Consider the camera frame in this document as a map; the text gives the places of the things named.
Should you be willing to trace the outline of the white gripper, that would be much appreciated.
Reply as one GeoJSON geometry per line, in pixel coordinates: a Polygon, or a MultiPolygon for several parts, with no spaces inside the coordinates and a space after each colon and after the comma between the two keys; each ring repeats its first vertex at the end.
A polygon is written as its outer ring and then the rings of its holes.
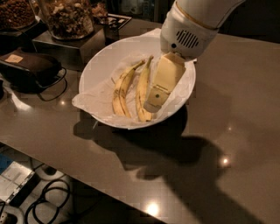
{"type": "Polygon", "coordinates": [[[161,28],[160,48],[166,54],[152,75],[143,105],[147,111],[157,113],[163,107],[186,71],[185,60],[198,58],[217,32],[194,21],[178,2],[172,5],[161,28]]]}

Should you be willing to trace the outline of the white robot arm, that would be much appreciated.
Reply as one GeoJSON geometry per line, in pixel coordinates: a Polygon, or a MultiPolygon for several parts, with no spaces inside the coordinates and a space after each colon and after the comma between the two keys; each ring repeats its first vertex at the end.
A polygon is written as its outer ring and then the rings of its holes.
{"type": "Polygon", "coordinates": [[[160,32],[160,57],[143,107],[159,111],[185,72],[198,58],[232,11],[246,0],[175,0],[160,32]]]}

